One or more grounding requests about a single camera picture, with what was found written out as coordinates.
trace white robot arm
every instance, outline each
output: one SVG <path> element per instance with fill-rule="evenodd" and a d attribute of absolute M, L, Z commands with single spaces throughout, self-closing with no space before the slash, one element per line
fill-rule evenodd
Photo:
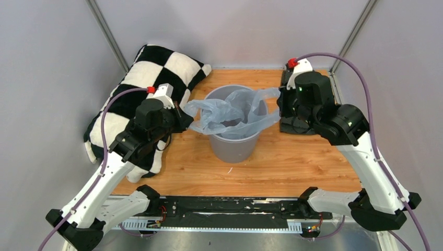
<path fill-rule="evenodd" d="M 329 140 L 346 157 L 362 184 L 359 192 L 333 192 L 313 187 L 300 198 L 316 212 L 353 217 L 370 231 L 399 229 L 406 221 L 403 201 L 378 162 L 385 164 L 412 209 L 418 206 L 421 198 L 417 193 L 409 193 L 398 182 L 383 158 L 376 158 L 363 113 L 355 106 L 336 104 L 329 78 L 314 72 L 307 59 L 290 60 L 287 67 L 292 74 L 287 84 L 280 87 L 281 116 L 296 116 Z"/>
<path fill-rule="evenodd" d="M 117 184 L 154 150 L 160 139 L 185 131 L 193 121 L 171 100 L 171 94 L 172 86 L 163 84 L 152 98 L 144 100 L 137 107 L 135 118 L 110 145 L 105 171 L 101 172 L 101 168 L 98 168 L 67 205 L 61 210 L 52 209 L 46 215 L 46 220 L 53 227 L 62 224 L 57 231 L 77 250 L 93 250 L 112 227 L 133 215 L 159 212 L 160 195 L 147 185 L 138 187 L 123 200 L 107 207 L 102 205 Z M 74 205 L 85 195 L 74 209 Z"/>

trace white wall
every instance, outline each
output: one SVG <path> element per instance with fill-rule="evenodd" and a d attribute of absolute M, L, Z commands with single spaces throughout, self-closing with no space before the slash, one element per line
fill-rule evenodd
<path fill-rule="evenodd" d="M 123 72 L 77 0 L 0 1 L 0 59 L 0 250 L 37 250 L 95 169 L 83 132 Z"/>
<path fill-rule="evenodd" d="M 441 1 L 379 1 L 347 55 L 369 84 L 384 157 L 422 196 L 415 212 L 433 250 L 443 246 L 442 9 Z M 342 64 L 336 75 L 343 101 L 366 111 L 354 73 Z M 424 250 L 410 219 L 398 232 L 413 250 Z"/>
<path fill-rule="evenodd" d="M 339 53 L 367 0 L 97 0 L 126 60 L 146 42 L 213 67 L 278 68 Z M 333 60 L 315 59 L 316 67 Z"/>

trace cable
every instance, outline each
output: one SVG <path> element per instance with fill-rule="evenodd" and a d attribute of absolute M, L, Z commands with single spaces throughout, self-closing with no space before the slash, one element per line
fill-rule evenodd
<path fill-rule="evenodd" d="M 304 237 L 301 237 L 301 236 L 300 236 L 300 238 L 302 238 L 302 239 L 306 239 L 306 240 L 308 240 L 308 241 L 315 241 L 315 240 L 317 240 L 317 239 L 327 239 L 327 238 L 330 238 L 330 237 L 336 235 L 338 232 L 340 232 L 340 230 L 341 230 L 341 229 L 343 228 L 343 226 L 345 225 L 345 219 L 346 219 L 346 216 L 343 216 L 343 218 L 342 218 L 342 222 L 341 222 L 340 225 L 337 227 L 337 229 L 336 229 L 334 232 L 332 232 L 332 233 L 330 233 L 330 234 L 328 234 L 328 235 L 321 236 L 321 237 L 317 237 L 317 238 L 304 238 Z"/>
<path fill-rule="evenodd" d="M 166 215 L 168 214 L 168 211 L 166 210 L 165 206 L 161 206 L 161 214 L 163 216 L 163 219 L 161 220 L 161 223 L 163 223 L 166 219 Z"/>
<path fill-rule="evenodd" d="M 410 247 L 407 245 L 407 243 L 406 243 L 404 240 L 402 240 L 402 239 L 400 238 L 400 236 L 396 235 L 396 234 L 395 234 L 393 231 L 391 231 L 391 230 L 389 230 L 388 233 L 392 234 L 392 236 L 394 236 L 394 237 L 397 239 L 397 241 L 399 241 L 399 242 L 404 246 L 404 248 L 406 248 L 407 251 L 412 251 L 412 248 L 410 248 Z"/>
<path fill-rule="evenodd" d="M 338 59 L 344 63 L 346 63 L 347 65 L 349 65 L 350 68 L 352 68 L 352 70 L 354 70 L 354 72 L 357 74 L 358 78 L 360 79 L 360 81 L 362 82 L 363 85 L 363 89 L 365 90 L 365 95 L 366 95 L 366 104 L 367 104 L 367 108 L 368 108 L 368 120 L 369 120 L 369 131 L 370 131 L 370 138 L 371 138 L 371 145 L 372 145 L 372 149 L 374 149 L 374 155 L 376 157 L 376 159 L 380 159 L 380 153 L 378 151 L 378 147 L 377 147 L 377 143 L 376 143 L 376 139 L 375 139 L 375 131 L 374 131 L 374 120 L 372 117 L 372 103 L 371 103 L 371 97 L 369 94 L 369 88 L 368 88 L 368 84 L 366 83 L 366 80 L 363 78 L 362 73 L 357 69 L 357 67 L 348 59 L 339 56 L 339 55 L 335 55 L 333 53 L 327 53 L 327 52 L 317 52 L 317 53 L 310 53 L 310 54 L 306 54 L 303 55 L 301 57 L 299 57 L 297 60 L 302 60 L 302 59 L 306 59 L 309 58 L 311 56 L 328 56 L 331 58 L 335 58 Z M 407 209 L 409 215 L 412 218 L 412 221 L 415 223 L 415 226 L 417 227 L 417 230 L 423 240 L 423 244 L 425 245 L 425 249 L 426 251 L 430 251 L 430 246 L 429 246 L 429 242 L 426 238 L 425 232 L 423 231 L 422 226 L 420 225 L 417 216 L 415 215 L 415 213 L 412 211 L 411 207 L 409 206 L 409 204 L 406 202 L 403 193 L 400 190 L 399 185 L 397 185 L 397 182 L 394 180 L 394 178 L 392 177 L 391 173 L 389 172 L 388 168 L 386 167 L 386 165 L 384 164 L 383 161 L 377 161 L 378 164 L 380 165 L 381 169 L 383 170 L 384 174 L 386 175 L 386 177 L 388 178 L 389 182 L 391 182 L 392 186 L 394 187 L 396 193 L 398 194 L 398 196 L 400 197 L 404 207 Z"/>
<path fill-rule="evenodd" d="M 294 115 L 293 118 L 292 118 L 292 120 L 291 120 L 292 130 L 293 130 L 294 132 L 298 133 L 298 134 L 306 134 L 306 133 L 308 133 L 309 130 L 311 130 L 309 127 L 308 127 L 308 128 L 302 128 L 302 127 L 296 127 L 296 126 L 294 125 L 294 123 L 295 123 L 295 119 L 296 119 L 296 118 L 297 118 L 297 116 Z"/>
<path fill-rule="evenodd" d="M 122 223 L 119 224 L 119 227 L 120 227 L 120 229 L 123 230 L 123 232 L 125 232 L 126 234 L 131 235 L 131 236 L 135 236 L 135 237 L 141 237 L 141 238 L 143 238 L 143 237 L 151 237 L 151 236 L 153 236 L 153 235 L 156 234 L 156 233 L 154 233 L 154 234 L 135 234 L 135 233 L 129 232 L 127 229 L 125 229 L 125 228 L 123 227 Z"/>
<path fill-rule="evenodd" d="M 78 208 L 78 206 L 88 197 L 88 195 L 92 192 L 92 190 L 96 187 L 98 181 L 103 176 L 104 171 L 106 170 L 106 166 L 108 164 L 108 145 L 106 144 L 106 136 L 104 134 L 104 117 L 106 113 L 108 112 L 111 105 L 121 96 L 132 93 L 132 92 L 138 92 L 138 91 L 148 91 L 148 88 L 133 88 L 129 90 L 125 90 L 119 94 L 117 94 L 115 97 L 109 100 L 108 105 L 106 105 L 105 109 L 103 110 L 102 117 L 101 117 L 101 138 L 103 140 L 103 162 L 100 169 L 100 175 L 97 175 L 97 178 L 94 180 L 92 185 L 88 188 L 88 190 L 85 192 L 85 194 L 75 203 L 75 205 L 71 208 L 70 212 L 66 214 L 66 216 L 54 227 L 53 230 L 50 231 L 50 233 L 46 236 L 46 238 L 42 241 L 42 243 L 39 246 L 38 251 L 42 251 L 46 243 L 49 241 L 49 239 L 59 230 L 59 228 L 65 223 L 69 217 L 72 215 L 71 212 L 75 212 L 75 210 Z"/>
<path fill-rule="evenodd" d="M 320 222 L 312 227 L 316 227 L 316 228 L 321 227 L 321 223 L 323 223 L 323 213 L 320 213 Z"/>

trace checkered pillow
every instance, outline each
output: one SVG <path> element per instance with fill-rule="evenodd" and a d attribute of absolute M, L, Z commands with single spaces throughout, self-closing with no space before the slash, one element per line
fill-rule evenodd
<path fill-rule="evenodd" d="M 173 86 L 172 100 L 177 101 L 183 109 L 188 102 L 191 91 L 211 72 L 211 66 L 203 64 L 184 54 L 171 51 L 164 47 L 148 44 L 143 46 L 135 58 L 129 72 L 121 83 L 112 91 L 111 97 L 132 88 L 154 86 L 169 83 Z M 129 120 L 135 116 L 135 109 L 146 98 L 153 94 L 145 92 L 128 93 L 117 99 L 106 114 L 104 131 L 108 144 L 114 141 L 115 136 L 122 132 Z M 109 99 L 84 134 L 86 151 L 91 162 L 103 159 L 103 142 L 100 132 L 101 115 Z M 166 140 L 157 144 L 157 149 L 164 149 Z M 160 172 L 162 151 L 152 151 L 127 176 L 130 182 L 138 182 L 140 178 L 152 177 Z"/>

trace plastic bucket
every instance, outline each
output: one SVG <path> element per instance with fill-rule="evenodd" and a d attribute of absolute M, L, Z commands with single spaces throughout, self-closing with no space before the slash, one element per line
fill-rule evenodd
<path fill-rule="evenodd" d="M 251 88 L 242 85 L 226 85 L 214 89 L 205 97 L 205 99 L 225 100 L 229 94 L 239 89 L 252 90 Z M 258 108 L 258 115 L 266 114 L 267 105 L 265 102 L 261 101 Z M 260 132 L 257 132 L 254 135 L 244 139 L 231 140 L 222 138 L 218 134 L 215 134 L 209 136 L 209 141 L 211 143 L 212 151 L 217 158 L 227 163 L 238 163 L 244 161 L 252 154 L 255 144 L 259 139 L 259 135 Z"/>

